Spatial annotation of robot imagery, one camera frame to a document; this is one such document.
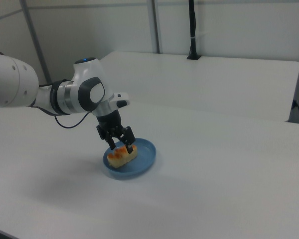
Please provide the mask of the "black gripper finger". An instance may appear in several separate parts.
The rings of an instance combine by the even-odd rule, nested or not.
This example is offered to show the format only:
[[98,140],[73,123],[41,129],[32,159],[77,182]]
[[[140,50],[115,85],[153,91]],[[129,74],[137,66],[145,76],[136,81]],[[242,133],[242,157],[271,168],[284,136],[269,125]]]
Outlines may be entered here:
[[102,128],[100,124],[96,127],[96,129],[99,133],[100,138],[109,145],[110,149],[115,149],[116,145],[114,140],[112,139],[110,130]]
[[131,154],[133,152],[133,143],[136,139],[130,126],[122,128],[119,140],[125,145],[128,154]]

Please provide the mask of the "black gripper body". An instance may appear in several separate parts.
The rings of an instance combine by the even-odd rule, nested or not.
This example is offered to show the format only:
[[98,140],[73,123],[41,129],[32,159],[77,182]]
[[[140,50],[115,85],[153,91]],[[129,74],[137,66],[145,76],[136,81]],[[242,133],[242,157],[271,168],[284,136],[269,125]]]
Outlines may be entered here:
[[118,110],[112,113],[97,117],[99,125],[97,131],[100,137],[105,137],[107,133],[111,137],[120,137],[122,135],[123,126],[121,125],[121,116]]

